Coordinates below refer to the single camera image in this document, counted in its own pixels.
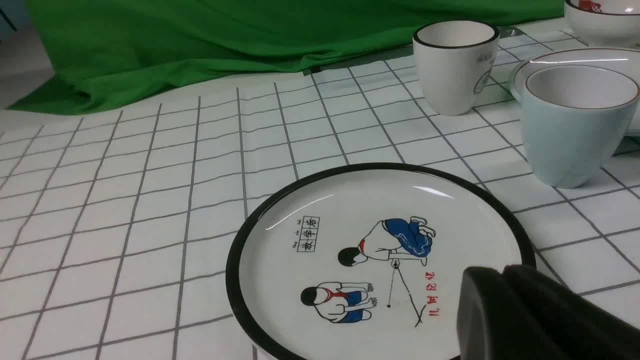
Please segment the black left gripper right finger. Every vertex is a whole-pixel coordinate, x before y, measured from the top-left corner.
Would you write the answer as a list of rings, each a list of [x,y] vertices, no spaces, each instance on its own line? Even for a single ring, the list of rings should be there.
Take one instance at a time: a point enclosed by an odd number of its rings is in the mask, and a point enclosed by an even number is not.
[[[527,265],[503,277],[544,332],[572,360],[638,360],[640,331]]]

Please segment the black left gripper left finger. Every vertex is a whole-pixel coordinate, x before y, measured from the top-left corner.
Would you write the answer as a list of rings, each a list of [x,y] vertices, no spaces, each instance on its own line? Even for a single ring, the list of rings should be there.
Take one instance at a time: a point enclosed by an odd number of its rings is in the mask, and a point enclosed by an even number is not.
[[[569,357],[493,268],[462,273],[456,319],[460,360],[567,360]]]

